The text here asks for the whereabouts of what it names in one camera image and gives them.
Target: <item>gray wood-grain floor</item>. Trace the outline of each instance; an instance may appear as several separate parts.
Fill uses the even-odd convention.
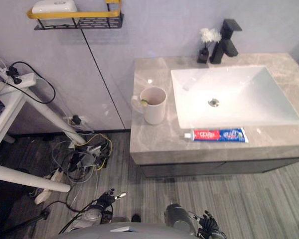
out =
[[[166,206],[178,202],[199,215],[209,210],[229,239],[299,239],[299,163],[264,174],[146,179],[130,157],[130,134],[107,136],[114,143],[108,167],[100,171],[98,185],[93,175],[81,189],[75,186],[69,201],[78,190],[80,193],[73,207],[80,209],[115,188],[116,192],[127,192],[125,198],[113,204],[115,216],[131,218],[139,213],[143,222],[163,223]],[[63,140],[63,136],[49,142],[40,137],[20,138],[1,149],[0,161],[8,160],[5,164],[43,176],[50,171],[51,148]],[[44,205],[64,201],[65,197],[65,193],[53,192]],[[38,215],[44,205],[36,206],[24,196],[14,204],[7,227]],[[62,204],[54,204],[50,211],[48,220],[38,222],[34,230],[29,227],[9,238],[29,238],[31,233],[32,238],[49,238],[73,216]]]

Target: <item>white table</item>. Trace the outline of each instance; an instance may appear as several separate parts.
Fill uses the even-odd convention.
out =
[[[16,86],[18,88],[22,88],[22,90],[26,91],[32,97],[39,100],[39,98],[31,90],[28,89],[28,87],[36,84],[35,75],[33,73],[29,73],[21,76],[20,78],[22,78],[22,83]],[[7,133],[14,119],[20,112],[24,103],[27,101],[32,106],[34,106],[48,120],[50,120],[59,128],[64,129],[64,133],[74,143],[78,143],[78,144],[85,143],[85,140],[81,136],[79,136],[73,130],[73,128],[68,126],[63,121],[63,119],[61,119],[58,115],[56,115],[47,105],[40,104],[34,101],[33,99],[26,96],[22,92],[14,89],[13,87],[6,86],[4,90],[0,92],[0,100],[5,105],[5,108],[2,114],[0,115],[0,142],[2,141],[3,137]],[[54,182],[27,173],[22,173],[3,166],[0,166],[0,180],[37,187],[37,188],[46,188],[46,189],[59,191],[59,192],[68,192],[70,190],[70,185]]]

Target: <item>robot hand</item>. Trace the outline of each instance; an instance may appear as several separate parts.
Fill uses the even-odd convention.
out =
[[[117,196],[113,196],[113,194],[114,188],[111,188],[109,191],[103,193],[97,200],[96,206],[103,211],[107,207],[111,206],[116,200],[126,196],[126,193],[120,193]]]
[[[205,211],[203,218],[192,212],[188,212],[188,214],[202,226],[198,229],[197,237],[202,239],[227,239],[226,235],[219,231],[218,224],[210,212]]]

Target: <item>toothpaste tube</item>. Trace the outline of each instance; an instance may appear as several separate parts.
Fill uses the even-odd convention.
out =
[[[220,129],[220,130],[192,130],[185,133],[185,138],[192,141],[219,141],[219,142],[242,142],[248,143],[243,128]]]

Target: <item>white sink basin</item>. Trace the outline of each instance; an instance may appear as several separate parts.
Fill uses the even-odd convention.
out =
[[[265,66],[172,70],[181,128],[299,124]]]

